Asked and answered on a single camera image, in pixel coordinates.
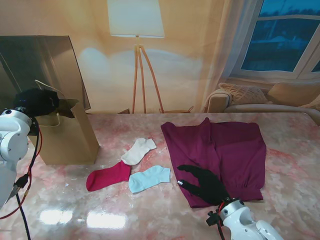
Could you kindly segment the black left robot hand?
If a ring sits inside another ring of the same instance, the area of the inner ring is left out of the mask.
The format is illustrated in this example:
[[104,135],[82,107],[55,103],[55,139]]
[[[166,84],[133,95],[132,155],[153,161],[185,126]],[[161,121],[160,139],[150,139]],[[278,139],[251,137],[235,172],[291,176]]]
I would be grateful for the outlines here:
[[28,117],[45,116],[59,107],[58,94],[55,91],[31,88],[16,94],[13,109],[26,114]]

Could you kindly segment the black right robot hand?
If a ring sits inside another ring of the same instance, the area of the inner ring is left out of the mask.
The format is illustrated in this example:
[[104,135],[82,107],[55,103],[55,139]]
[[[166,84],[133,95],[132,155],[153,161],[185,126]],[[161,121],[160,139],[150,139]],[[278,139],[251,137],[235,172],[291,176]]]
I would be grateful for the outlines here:
[[197,178],[199,186],[191,184],[183,179],[178,180],[177,182],[183,189],[187,190],[190,194],[201,198],[206,203],[219,206],[231,199],[223,183],[210,170],[193,165],[180,165],[177,169],[191,173]]

